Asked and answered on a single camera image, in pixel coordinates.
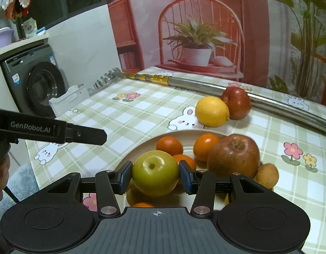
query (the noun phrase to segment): bunny print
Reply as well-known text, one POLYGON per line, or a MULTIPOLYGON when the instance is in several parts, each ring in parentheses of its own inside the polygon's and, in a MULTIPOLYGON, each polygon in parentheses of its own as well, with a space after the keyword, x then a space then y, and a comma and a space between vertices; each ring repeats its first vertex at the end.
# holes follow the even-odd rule
POLYGON ((171 131, 204 129, 204 125, 198 122, 195 115, 195 107, 189 106, 183 110, 183 115, 176 117, 169 122, 168 129, 171 131))
POLYGON ((305 100, 303 98, 294 97, 289 94, 284 94, 284 96, 288 99, 288 104, 290 106, 309 111, 309 107, 304 103, 305 100))
POLYGON ((68 143, 58 144, 58 143, 49 143, 42 150, 40 150, 35 156, 35 160, 40 161, 40 165, 48 163, 56 155, 58 149, 67 146, 68 143))
POLYGON ((174 74, 169 71, 161 71, 157 75, 166 75, 166 76, 173 76, 174 74))

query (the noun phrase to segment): flower print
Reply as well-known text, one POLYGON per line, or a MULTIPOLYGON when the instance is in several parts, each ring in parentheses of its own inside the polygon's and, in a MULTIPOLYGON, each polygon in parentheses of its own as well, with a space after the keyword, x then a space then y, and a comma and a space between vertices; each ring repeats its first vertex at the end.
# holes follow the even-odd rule
POLYGON ((317 159, 310 155, 310 154, 306 154, 303 156, 304 160, 305 160, 305 164, 308 165, 308 166, 311 166, 311 167, 316 167, 316 162, 317 162, 317 159))
POLYGON ((126 94, 125 93, 120 93, 120 94, 116 95, 116 97, 114 97, 113 100, 120 100, 123 97, 126 97, 126 94))
POLYGON ((83 200, 83 204, 90 210, 90 211, 97 211, 97 199, 96 193, 90 193, 87 198, 83 200))
POLYGON ((288 156, 291 156, 291 159, 300 159, 301 155, 303 154, 303 151, 298 148, 298 145, 296 143, 284 143, 284 153, 288 156))
POLYGON ((139 93, 128 93, 128 94, 126 95, 126 98, 125 98, 125 99, 135 99, 135 98, 137 98, 137 97, 139 97, 139 96, 140 96, 139 93))
POLYGON ((238 83, 236 83, 236 82, 234 82, 234 83, 228 83, 228 87, 241 87, 241 84, 238 84, 238 83))
POLYGON ((250 87, 250 86, 241 86, 240 88, 245 91, 252 91, 252 87, 250 87))

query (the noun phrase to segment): beige plate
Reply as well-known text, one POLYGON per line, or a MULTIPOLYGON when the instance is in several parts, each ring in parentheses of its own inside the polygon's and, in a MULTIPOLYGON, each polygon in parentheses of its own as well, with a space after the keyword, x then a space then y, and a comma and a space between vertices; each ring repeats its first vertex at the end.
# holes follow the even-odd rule
MULTIPOLYGON (((157 142, 164 136, 173 136, 174 138, 179 140, 182 143, 183 148, 184 148, 183 154, 194 158, 192 149, 193 149, 193 145, 194 145, 195 141, 201 135, 207 134, 207 133, 216 135, 218 138, 225 137, 225 135, 223 135, 223 134, 216 133, 213 131, 207 131, 207 130, 185 130, 185 131, 175 131, 175 132, 171 132, 171 133, 162 134, 160 136, 156 136, 152 139, 149 139, 148 141, 140 144, 139 146, 134 148, 132 151, 130 151, 121 160, 121 162, 119 163, 119 165, 117 166, 116 169, 119 169, 127 160, 134 162, 140 155, 142 155, 148 151, 156 150, 157 142)), ((127 201, 127 198, 128 199, 131 198, 134 200, 134 201, 130 201, 130 202, 132 202, 132 204, 134 204, 133 202, 135 202, 135 203, 149 202, 153 206, 160 207, 160 208, 181 207, 182 206, 182 207, 186 207, 186 208, 188 208, 188 210, 190 210, 193 200, 195 198, 195 195, 191 195, 191 196, 187 195, 183 190, 183 186, 180 184, 177 184, 174 191, 172 191, 170 194, 168 194, 167 196, 164 196, 164 197, 160 197, 160 198, 148 198, 145 196, 141 196, 141 195, 136 196, 133 194, 131 194, 131 196, 128 195, 127 197, 126 197, 126 195, 123 195, 123 196, 116 195, 116 199, 118 201, 121 211, 123 211, 125 207, 130 206, 127 201)), ((215 210, 220 210, 223 208, 224 198, 225 198, 225 194, 217 194, 216 195, 215 204, 214 204, 215 210)))

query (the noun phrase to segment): washing machine door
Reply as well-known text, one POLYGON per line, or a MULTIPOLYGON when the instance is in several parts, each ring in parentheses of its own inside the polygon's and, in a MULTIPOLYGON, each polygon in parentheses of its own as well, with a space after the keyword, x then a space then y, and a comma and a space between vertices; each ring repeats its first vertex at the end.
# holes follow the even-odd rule
POLYGON ((33 111, 44 117, 54 117, 49 100, 65 94, 59 69, 50 62, 38 63, 30 72, 26 83, 26 96, 33 111))

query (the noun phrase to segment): table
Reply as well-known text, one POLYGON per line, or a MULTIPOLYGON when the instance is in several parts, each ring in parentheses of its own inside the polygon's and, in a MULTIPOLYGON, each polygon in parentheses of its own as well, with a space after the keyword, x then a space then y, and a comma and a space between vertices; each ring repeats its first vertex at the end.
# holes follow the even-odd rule
MULTIPOLYGON (((160 73, 222 86, 234 85, 224 79, 171 73, 156 67, 140 73, 160 73)), ((288 99, 271 90, 245 84, 240 86, 246 91, 279 101, 287 102, 288 99)), ((77 125, 104 129, 108 134, 104 146, 76 143, 52 146, 53 158, 41 165, 37 154, 41 154, 43 148, 49 150, 50 146, 46 142, 27 141, 39 187, 44 188, 71 172, 80 172, 82 177, 88 177, 102 170, 114 169, 134 147, 174 129, 173 125, 169 126, 170 121, 181 116, 186 107, 194 107, 203 96, 130 79, 112 84, 59 117, 77 125)), ((326 107, 308 101, 303 104, 326 119, 326 107)), ((256 141, 261 161, 273 163, 279 170, 275 192, 302 207, 310 217, 311 232, 305 243, 305 253, 326 253, 326 137, 254 109, 241 121, 229 120, 224 126, 211 130, 226 135, 245 134, 256 141), (300 163, 298 166, 291 164, 289 152, 300 163), (316 159, 315 167, 313 163, 308 165, 310 157, 316 159)))

